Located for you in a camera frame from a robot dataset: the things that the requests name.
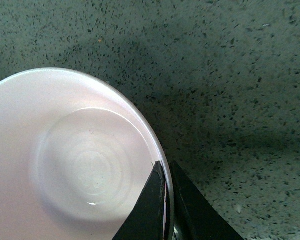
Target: gray countertop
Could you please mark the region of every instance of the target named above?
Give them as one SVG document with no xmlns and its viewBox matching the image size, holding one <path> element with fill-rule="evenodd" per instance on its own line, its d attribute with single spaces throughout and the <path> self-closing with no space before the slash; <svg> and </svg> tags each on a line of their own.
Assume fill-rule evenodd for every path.
<svg viewBox="0 0 300 240">
<path fill-rule="evenodd" d="M 247 240 L 300 240 L 300 0 L 0 1 L 0 81 L 110 83 Z"/>
</svg>

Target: saucer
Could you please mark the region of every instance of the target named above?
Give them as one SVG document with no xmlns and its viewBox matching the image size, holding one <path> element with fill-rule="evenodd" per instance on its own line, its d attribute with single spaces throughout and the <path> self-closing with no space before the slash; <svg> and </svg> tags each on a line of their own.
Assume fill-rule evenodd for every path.
<svg viewBox="0 0 300 240">
<path fill-rule="evenodd" d="M 163 149 L 120 92 L 62 68 L 0 82 L 0 240 L 111 240 L 157 161 L 173 219 Z"/>
</svg>

